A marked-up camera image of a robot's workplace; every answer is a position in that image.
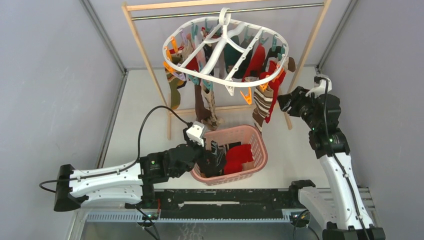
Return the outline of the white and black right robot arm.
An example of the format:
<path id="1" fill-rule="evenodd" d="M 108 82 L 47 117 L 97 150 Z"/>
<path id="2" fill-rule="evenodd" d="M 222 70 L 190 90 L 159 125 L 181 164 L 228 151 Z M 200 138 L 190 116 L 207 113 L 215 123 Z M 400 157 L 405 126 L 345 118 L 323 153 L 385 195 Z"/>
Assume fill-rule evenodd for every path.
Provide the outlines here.
<path id="1" fill-rule="evenodd" d="M 375 225 L 363 203 L 350 147 L 338 127 L 340 99 L 328 92 L 320 96 L 307 92 L 297 87 L 289 94 L 279 95 L 277 102 L 283 112 L 301 118 L 309 127 L 309 144 L 325 172 L 333 205 L 306 180 L 292 182 L 296 190 L 289 194 L 289 203 L 295 208 L 305 206 L 316 222 L 313 229 L 321 240 L 384 240 L 383 228 Z"/>

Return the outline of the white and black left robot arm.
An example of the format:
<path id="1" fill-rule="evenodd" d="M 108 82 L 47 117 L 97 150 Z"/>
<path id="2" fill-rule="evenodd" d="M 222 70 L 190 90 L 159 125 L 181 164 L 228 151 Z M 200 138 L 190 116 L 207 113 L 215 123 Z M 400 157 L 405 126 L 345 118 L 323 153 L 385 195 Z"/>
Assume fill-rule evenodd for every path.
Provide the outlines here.
<path id="1" fill-rule="evenodd" d="M 196 143 L 179 144 L 114 167 L 78 170 L 64 164 L 57 176 L 53 210 L 70 212 L 95 202 L 125 202 L 149 209 L 157 200 L 155 184 L 179 178 L 195 166 L 217 173 L 225 164 L 222 148 L 213 145 L 207 150 Z"/>

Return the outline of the wooden clothes rack frame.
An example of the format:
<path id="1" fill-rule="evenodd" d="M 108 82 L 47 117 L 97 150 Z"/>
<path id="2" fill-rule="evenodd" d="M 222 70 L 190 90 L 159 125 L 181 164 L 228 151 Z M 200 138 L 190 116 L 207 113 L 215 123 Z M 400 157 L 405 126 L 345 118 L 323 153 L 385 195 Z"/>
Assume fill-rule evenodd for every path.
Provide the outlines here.
<path id="1" fill-rule="evenodd" d="M 187 13 L 187 14 L 180 14 L 180 15 L 153 15 L 152 17 L 132 17 L 131 12 L 135 12 L 135 11 L 146 11 L 146 10 L 156 10 L 156 9 L 170 9 L 170 8 L 184 8 L 184 7 L 193 7 L 193 6 L 207 6 L 207 5 L 225 5 L 225 4 L 236 4 L 236 3 L 247 3 L 247 2 L 264 2 L 266 0 L 188 0 L 188 1 L 177 1 L 177 2 L 165 2 L 165 3 L 152 3 L 152 4 L 142 4 L 142 5 L 128 5 L 126 2 L 124 2 L 121 6 L 122 11 L 125 15 L 125 18 L 128 22 L 128 25 L 130 27 L 130 30 L 133 34 L 133 37 L 135 39 L 135 42 L 138 46 L 138 49 L 141 53 L 141 56 L 143 58 L 143 61 L 146 65 L 146 68 L 150 74 L 151 79 L 153 80 L 153 83 L 156 86 L 156 89 L 159 93 L 159 96 L 161 97 L 162 102 L 169 107 L 169 103 L 165 100 L 165 97 L 163 95 L 162 89 L 159 85 L 157 76 L 154 73 L 153 67 L 151 65 L 150 59 L 148 57 L 147 51 L 142 43 L 140 34 L 137 30 L 137 27 L 135 25 L 135 21 L 139 21 L 139 20 L 150 20 L 150 19 L 167 19 L 167 18 L 178 18 L 178 17 L 189 17 L 189 16 L 203 16 L 203 15 L 213 15 L 213 14 L 217 14 L 216 12 L 202 12 L 202 13 Z M 321 3 L 311 3 L 311 4 L 295 4 L 295 5 L 285 5 L 282 7 L 268 7 L 268 8 L 251 8 L 251 9 L 242 9 L 242 10 L 225 10 L 223 11 L 223 13 L 221 14 L 221 12 L 218 12 L 220 14 L 220 16 L 217 18 L 218 20 L 218 25 L 213 28 L 213 30 L 210 32 L 209 35 L 207 35 L 207 37 L 205 38 L 205 40 L 198 46 L 198 48 L 203 47 L 204 44 L 213 44 L 215 42 L 219 42 L 222 39 L 222 44 L 230 44 L 232 45 L 235 49 L 237 49 L 239 52 L 242 52 L 242 57 L 244 57 L 248 52 L 247 49 L 241 48 L 239 46 L 237 46 L 234 41 L 232 41 L 230 39 L 230 35 L 227 30 L 227 25 L 224 25 L 221 22 L 224 22 L 224 20 L 226 20 L 226 15 L 228 15 L 228 21 L 230 22 L 234 22 L 235 24 L 241 24 L 240 21 L 238 20 L 230 20 L 230 13 L 241 13 L 241 12 L 257 12 L 257 11 L 268 11 L 268 10 L 278 10 L 278 9 L 298 9 L 298 8 L 308 8 L 308 7 L 321 7 L 319 14 L 317 15 L 317 18 L 315 20 L 314 26 L 310 31 L 308 40 L 306 41 L 304 50 L 302 52 L 302 55 L 300 57 L 299 63 L 298 63 L 298 67 L 294 73 L 294 77 L 290 83 L 289 86 L 289 90 L 293 89 L 293 86 L 295 83 L 297 83 L 298 80 L 298 75 L 300 74 L 300 72 L 302 71 L 304 64 L 309 56 L 309 53 L 312 49 L 312 46 L 315 42 L 315 39 L 317 37 L 317 34 L 321 28 L 321 24 L 327 14 L 328 8 L 331 4 L 332 0 L 323 0 Z M 253 29 L 258 29 L 258 34 L 260 34 L 262 31 L 265 32 L 269 32 L 270 34 L 275 34 L 277 35 L 276 38 L 280 39 L 282 42 L 285 42 L 286 40 L 278 35 L 275 31 L 268 29 L 266 27 L 263 26 L 258 26 L 258 25 L 254 25 L 252 23 L 249 23 L 249 25 L 252 26 Z M 210 39 L 210 37 L 212 37 L 213 34 L 215 34 L 215 32 L 219 29 L 222 28 L 222 37 L 221 38 L 217 38 L 217 39 Z M 201 76 L 202 79 L 205 79 L 207 81 L 211 81 L 211 82 L 215 82 L 221 85 L 226 86 L 229 94 L 231 96 L 234 95 L 234 87 L 237 88 L 247 88 L 248 86 L 257 86 L 259 83 L 267 83 L 267 81 L 269 82 L 271 80 L 271 77 L 277 77 L 277 73 L 280 73 L 282 71 L 282 63 L 279 63 L 279 68 L 277 68 L 277 73 L 273 73 L 271 76 L 265 78 L 264 80 L 259 81 L 258 83 L 256 83 L 256 85 L 254 85 L 254 83 L 237 83 L 237 82 L 230 82 L 230 81 L 226 81 L 225 80 L 220 80 L 218 78 L 214 78 L 212 76 L 206 76 L 206 75 L 201 75 L 200 73 L 195 73 L 194 71 L 185 69 L 185 66 L 193 59 L 193 55 L 197 54 L 199 52 L 200 49 L 195 49 L 194 52 L 192 53 L 192 55 L 188 56 L 188 59 L 180 66 L 174 66 L 171 63 L 171 60 L 168 60 L 167 58 L 167 46 L 169 44 L 169 41 L 171 42 L 175 42 L 174 41 L 174 35 L 178 34 L 180 31 L 182 31 L 181 29 L 177 29 L 170 37 L 168 37 L 165 41 L 165 45 L 162 50 L 162 55 L 165 58 L 165 62 L 167 62 L 169 64 L 169 66 L 177 71 L 180 71 L 182 73 L 184 73 L 184 71 L 187 71 L 188 74 L 199 77 Z M 223 107 L 218 107 L 216 110 L 217 111 L 232 111 L 232 110 L 244 110 L 244 109 L 253 109 L 254 105 L 252 105 L 250 98 L 246 98 L 246 102 L 248 103 L 248 105 L 234 105 L 234 106 L 223 106 Z M 171 140 L 172 139 L 172 134 L 171 134 L 171 130 L 172 130 L 172 116 L 177 117 L 177 114 L 190 114 L 190 113 L 194 113 L 195 109 L 183 109 L 183 110 L 178 110 L 175 111 L 175 113 L 167 113 L 167 139 Z"/>

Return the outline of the beige argyle pattern sock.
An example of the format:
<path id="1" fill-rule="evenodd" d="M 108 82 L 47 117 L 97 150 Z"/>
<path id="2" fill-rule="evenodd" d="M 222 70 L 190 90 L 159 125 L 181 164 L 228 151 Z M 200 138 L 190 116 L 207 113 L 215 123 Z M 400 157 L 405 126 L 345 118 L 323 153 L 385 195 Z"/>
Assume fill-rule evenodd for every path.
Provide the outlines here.
<path id="1" fill-rule="evenodd" d="M 216 131 L 218 127 L 223 124 L 225 121 L 223 118 L 218 117 L 216 114 L 216 102 L 215 95 L 213 90 L 208 90 L 207 88 L 202 89 L 203 97 L 208 104 L 208 110 L 210 116 L 202 120 L 202 123 L 210 130 Z"/>

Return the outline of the long thin red sock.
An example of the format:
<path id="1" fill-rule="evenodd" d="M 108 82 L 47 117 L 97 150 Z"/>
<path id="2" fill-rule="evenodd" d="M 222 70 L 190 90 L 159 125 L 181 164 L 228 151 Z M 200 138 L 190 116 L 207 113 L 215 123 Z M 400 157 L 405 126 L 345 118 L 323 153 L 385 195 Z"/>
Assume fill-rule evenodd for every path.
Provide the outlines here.
<path id="1" fill-rule="evenodd" d="M 259 43 L 242 78 L 246 82 L 248 77 L 257 77 L 261 71 L 266 57 L 263 44 Z"/>

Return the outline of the white round clip hanger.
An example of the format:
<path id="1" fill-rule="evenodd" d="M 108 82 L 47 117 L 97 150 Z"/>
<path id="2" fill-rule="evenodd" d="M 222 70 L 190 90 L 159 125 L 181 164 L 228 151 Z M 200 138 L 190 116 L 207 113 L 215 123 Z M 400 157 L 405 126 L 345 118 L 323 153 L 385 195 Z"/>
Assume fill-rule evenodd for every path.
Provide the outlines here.
<path id="1" fill-rule="evenodd" d="M 163 66 L 176 77 L 219 84 L 230 95 L 236 88 L 266 89 L 289 60 L 286 39 L 265 26 L 235 20 L 229 8 L 218 16 L 182 24 L 163 43 Z"/>

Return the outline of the black sock with beige stripes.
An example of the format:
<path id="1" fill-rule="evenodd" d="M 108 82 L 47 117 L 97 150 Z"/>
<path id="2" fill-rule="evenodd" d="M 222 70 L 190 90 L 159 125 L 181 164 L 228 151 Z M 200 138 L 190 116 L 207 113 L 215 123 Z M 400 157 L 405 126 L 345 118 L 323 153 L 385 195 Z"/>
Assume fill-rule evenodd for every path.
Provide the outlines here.
<path id="1" fill-rule="evenodd" d="M 242 143 L 240 141 L 238 141 L 238 142 L 232 142 L 232 143 L 227 143 L 227 144 L 220 145 L 219 148 L 222 149 L 222 150 L 224 150 L 226 152 L 226 151 L 230 150 L 231 148 L 240 146 L 241 144 Z"/>

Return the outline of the black sock with tan toe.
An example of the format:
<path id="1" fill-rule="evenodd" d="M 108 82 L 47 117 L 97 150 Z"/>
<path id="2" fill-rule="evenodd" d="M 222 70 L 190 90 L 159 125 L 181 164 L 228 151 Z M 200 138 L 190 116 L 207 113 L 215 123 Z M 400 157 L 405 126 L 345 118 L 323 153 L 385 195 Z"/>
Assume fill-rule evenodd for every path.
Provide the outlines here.
<path id="1" fill-rule="evenodd" d="M 226 154 L 223 150 L 219 150 L 217 154 L 206 150 L 204 157 L 197 162 L 200 172 L 204 174 L 205 178 L 222 176 L 226 164 Z"/>

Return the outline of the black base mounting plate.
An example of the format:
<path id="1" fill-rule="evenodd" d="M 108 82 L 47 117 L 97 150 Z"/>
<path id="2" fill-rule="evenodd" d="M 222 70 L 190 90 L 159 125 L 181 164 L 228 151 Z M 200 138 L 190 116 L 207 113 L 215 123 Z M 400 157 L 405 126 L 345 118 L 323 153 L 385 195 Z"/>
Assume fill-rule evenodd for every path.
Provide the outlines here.
<path id="1" fill-rule="evenodd" d="M 151 210 L 160 220 L 292 220 L 305 210 L 292 189 L 165 189 L 127 209 Z"/>

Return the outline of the olive green and orange sock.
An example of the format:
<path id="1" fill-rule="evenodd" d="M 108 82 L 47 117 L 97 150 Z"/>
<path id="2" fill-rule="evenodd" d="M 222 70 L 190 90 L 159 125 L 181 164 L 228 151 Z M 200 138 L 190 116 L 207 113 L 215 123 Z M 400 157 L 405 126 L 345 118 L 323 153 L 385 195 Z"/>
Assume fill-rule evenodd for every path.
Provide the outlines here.
<path id="1" fill-rule="evenodd" d="M 170 89 L 170 108 L 176 110 L 181 104 L 181 94 L 179 89 L 184 87 L 187 83 L 184 73 L 175 70 L 170 67 L 170 65 L 164 61 L 163 66 L 165 69 L 165 74 L 167 82 Z"/>

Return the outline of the brown sock with striped toe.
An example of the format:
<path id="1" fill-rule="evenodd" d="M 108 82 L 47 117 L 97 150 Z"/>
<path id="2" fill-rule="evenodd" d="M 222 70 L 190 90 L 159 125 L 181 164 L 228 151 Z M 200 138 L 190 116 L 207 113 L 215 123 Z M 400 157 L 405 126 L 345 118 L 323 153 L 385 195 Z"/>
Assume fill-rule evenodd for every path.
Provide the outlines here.
<path id="1" fill-rule="evenodd" d="M 208 119 L 211 116 L 211 112 L 209 109 L 205 108 L 202 96 L 202 87 L 200 85 L 194 85 L 194 100 L 196 121 L 201 122 Z"/>

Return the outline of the red sock with dark toe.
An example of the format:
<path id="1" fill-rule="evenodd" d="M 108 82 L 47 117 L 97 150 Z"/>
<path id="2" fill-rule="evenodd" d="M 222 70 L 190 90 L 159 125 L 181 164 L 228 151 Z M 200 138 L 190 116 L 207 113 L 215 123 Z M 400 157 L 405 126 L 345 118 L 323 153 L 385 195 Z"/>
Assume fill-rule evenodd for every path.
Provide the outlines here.
<path id="1" fill-rule="evenodd" d="M 280 65 L 277 64 L 274 60 L 270 60 L 268 62 L 268 69 L 267 69 L 267 71 L 262 72 L 259 75 L 259 79 L 262 80 L 265 77 L 267 77 L 268 75 L 271 75 L 272 73 L 275 72 L 275 70 L 279 66 Z M 285 76 L 286 76 L 286 70 L 283 68 L 282 71 L 279 73 L 279 75 L 277 76 L 277 78 L 275 80 L 271 80 L 271 81 L 268 82 L 268 86 L 270 87 L 271 90 L 273 90 L 273 95 L 272 95 L 272 102 L 271 102 L 271 105 L 270 105 L 270 109 L 268 111 L 268 114 L 264 118 L 264 120 L 265 120 L 265 122 L 267 124 L 271 120 L 272 112 L 273 112 L 274 106 L 275 106 L 275 104 L 277 102 L 278 91 L 279 91 L 280 85 L 284 81 Z"/>

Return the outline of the pink plastic laundry basket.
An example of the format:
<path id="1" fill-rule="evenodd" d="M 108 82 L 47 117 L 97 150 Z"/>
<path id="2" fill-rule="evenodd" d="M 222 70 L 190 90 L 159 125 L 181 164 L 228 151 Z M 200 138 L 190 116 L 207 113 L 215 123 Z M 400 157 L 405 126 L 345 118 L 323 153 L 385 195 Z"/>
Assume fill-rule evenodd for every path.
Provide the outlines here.
<path id="1" fill-rule="evenodd" d="M 267 164 L 267 149 L 262 139 L 262 135 L 254 126 L 239 125 L 226 129 L 209 131 L 204 134 L 204 137 L 205 142 L 208 144 L 208 150 L 211 148 L 211 141 L 217 142 L 219 146 L 235 142 L 241 142 L 241 145 L 250 144 L 254 168 L 233 174 L 224 174 L 221 176 L 207 178 L 203 173 L 201 173 L 199 167 L 196 165 L 190 173 L 191 176 L 198 182 L 208 186 L 214 186 L 240 181 L 251 177 L 254 173 L 259 172 Z"/>

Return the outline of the dark green patterned sock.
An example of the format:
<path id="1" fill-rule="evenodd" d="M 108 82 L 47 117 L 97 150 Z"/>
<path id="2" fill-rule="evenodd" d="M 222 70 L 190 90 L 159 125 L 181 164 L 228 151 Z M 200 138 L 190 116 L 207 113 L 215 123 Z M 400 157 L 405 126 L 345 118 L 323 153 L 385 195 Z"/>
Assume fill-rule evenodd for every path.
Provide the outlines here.
<path id="1" fill-rule="evenodd" d="M 229 73 L 239 60 L 242 53 L 227 43 L 223 49 L 225 70 Z"/>

